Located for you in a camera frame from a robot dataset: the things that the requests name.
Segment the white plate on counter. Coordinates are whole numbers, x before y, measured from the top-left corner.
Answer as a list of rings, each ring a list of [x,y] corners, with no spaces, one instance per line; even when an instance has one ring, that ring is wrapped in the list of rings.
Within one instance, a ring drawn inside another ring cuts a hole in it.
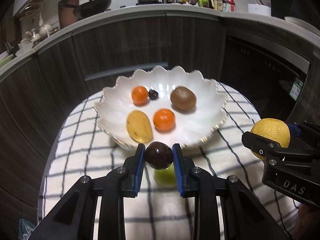
[[[308,22],[305,22],[301,19],[298,19],[298,18],[295,18],[295,17],[291,17],[291,16],[285,16],[285,21],[287,22],[290,22],[290,23],[293,23],[293,24],[296,24],[300,27],[303,27],[305,29],[315,29],[315,30],[318,30],[316,27],[314,27],[313,25],[311,25],[310,23]]]

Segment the large yellow lemon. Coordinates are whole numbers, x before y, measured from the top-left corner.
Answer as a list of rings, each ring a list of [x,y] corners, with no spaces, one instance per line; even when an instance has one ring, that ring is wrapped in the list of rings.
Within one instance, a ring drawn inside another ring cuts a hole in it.
[[[285,122],[264,118],[259,120],[251,129],[251,133],[278,142],[282,148],[288,148],[290,144],[290,130]]]

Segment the white teapot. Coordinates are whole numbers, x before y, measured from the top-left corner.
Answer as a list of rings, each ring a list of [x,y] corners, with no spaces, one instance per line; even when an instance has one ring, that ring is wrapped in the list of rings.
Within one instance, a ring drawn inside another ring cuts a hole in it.
[[[51,30],[52,30],[52,26],[50,24],[44,24],[39,28],[39,35],[41,37],[47,36]]]

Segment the small orange kumquat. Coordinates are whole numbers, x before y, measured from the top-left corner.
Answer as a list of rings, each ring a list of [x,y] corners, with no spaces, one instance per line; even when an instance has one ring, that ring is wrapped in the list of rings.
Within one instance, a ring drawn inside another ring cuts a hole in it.
[[[131,92],[131,98],[135,105],[144,105],[147,103],[149,97],[148,90],[143,86],[135,87]]]

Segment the yellow mango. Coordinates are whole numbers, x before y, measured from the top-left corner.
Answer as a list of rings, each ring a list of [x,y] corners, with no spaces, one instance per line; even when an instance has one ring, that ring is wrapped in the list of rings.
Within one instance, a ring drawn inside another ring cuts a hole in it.
[[[145,144],[153,139],[150,120],[142,111],[135,110],[127,116],[126,130],[129,136],[138,143]]]

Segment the green apple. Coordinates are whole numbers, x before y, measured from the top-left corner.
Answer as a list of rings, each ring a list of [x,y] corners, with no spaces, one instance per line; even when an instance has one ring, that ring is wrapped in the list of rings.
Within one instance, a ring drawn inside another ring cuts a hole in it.
[[[176,186],[174,166],[171,164],[163,170],[155,170],[153,178],[158,186],[173,187]]]

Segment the brown kiwi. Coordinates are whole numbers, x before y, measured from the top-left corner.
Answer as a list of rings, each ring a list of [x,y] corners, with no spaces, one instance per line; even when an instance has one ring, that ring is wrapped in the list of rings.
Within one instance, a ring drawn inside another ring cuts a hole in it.
[[[190,111],[195,108],[197,99],[190,89],[178,86],[172,91],[170,101],[176,109]]]

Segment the white scalloped ceramic bowl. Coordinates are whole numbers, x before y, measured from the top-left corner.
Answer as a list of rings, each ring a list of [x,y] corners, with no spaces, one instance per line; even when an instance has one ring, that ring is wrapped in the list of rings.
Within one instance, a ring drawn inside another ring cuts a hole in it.
[[[134,105],[131,91],[137,86],[157,91],[158,99],[150,100],[144,106]],[[178,86],[187,87],[196,96],[196,106],[189,112],[172,106],[170,95]],[[168,146],[178,143],[181,148],[195,148],[207,143],[228,118],[225,111],[228,96],[218,91],[217,81],[205,79],[198,70],[188,73],[180,66],[171,70],[162,66],[155,66],[150,71],[137,69],[131,77],[117,77],[115,86],[105,87],[102,96],[102,101],[94,104],[98,115],[96,124],[128,151],[138,146],[126,129],[127,116],[134,110],[144,112],[150,121],[157,110],[172,110],[176,118],[175,128],[170,132],[160,132],[153,127],[153,140]]]

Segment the black wok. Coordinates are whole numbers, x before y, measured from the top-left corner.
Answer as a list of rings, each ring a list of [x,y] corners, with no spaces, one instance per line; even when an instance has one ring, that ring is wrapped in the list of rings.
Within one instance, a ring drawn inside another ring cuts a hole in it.
[[[82,5],[62,2],[59,3],[59,7],[73,9],[73,15],[81,20],[107,11],[111,3],[111,0],[88,0]]]

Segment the orange mandarin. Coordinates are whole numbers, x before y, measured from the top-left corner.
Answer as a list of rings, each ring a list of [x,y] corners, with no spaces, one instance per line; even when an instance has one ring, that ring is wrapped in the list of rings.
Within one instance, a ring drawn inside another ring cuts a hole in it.
[[[162,132],[168,132],[175,128],[175,114],[167,108],[159,109],[153,116],[154,126]]]

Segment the dark plum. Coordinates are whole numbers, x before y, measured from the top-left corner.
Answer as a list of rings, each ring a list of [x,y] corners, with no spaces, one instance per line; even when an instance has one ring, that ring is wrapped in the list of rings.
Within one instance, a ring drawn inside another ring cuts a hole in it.
[[[169,146],[154,141],[145,150],[145,161],[156,170],[164,170],[173,162],[173,152]]]
[[[149,99],[150,100],[158,99],[158,92],[153,89],[149,90]]]

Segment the white black checked cloth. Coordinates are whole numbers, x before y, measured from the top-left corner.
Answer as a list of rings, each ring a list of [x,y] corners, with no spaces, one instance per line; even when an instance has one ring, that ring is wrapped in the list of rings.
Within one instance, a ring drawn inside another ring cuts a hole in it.
[[[184,155],[218,177],[237,176],[277,223],[292,232],[298,203],[262,184],[263,162],[241,144],[242,134],[259,120],[255,107],[228,85],[220,83],[218,90],[228,95],[228,120],[207,144],[184,151]],[[131,155],[96,126],[93,105],[101,98],[102,94],[96,93],[84,100],[63,125],[44,173],[39,219],[46,216],[81,176],[105,176]],[[127,239],[191,239],[193,236],[193,199],[181,198],[175,184],[158,185],[149,166],[144,170],[138,196],[126,198],[124,203]]]

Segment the green energy label sticker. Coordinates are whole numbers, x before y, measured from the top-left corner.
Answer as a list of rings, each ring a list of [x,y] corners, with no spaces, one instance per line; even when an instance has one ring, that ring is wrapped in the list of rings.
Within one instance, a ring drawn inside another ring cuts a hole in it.
[[[291,96],[291,98],[293,98],[293,100],[297,101],[302,91],[302,88],[303,88],[303,82],[300,79],[295,78],[295,81],[293,82],[290,93],[289,93],[289,95]]]

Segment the white small appliance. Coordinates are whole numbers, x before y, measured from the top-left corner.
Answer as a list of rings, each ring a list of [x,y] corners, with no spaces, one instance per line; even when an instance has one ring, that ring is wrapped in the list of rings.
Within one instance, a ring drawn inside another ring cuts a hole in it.
[[[260,4],[248,4],[248,13],[263,15],[263,16],[271,16],[271,8],[265,5]]]

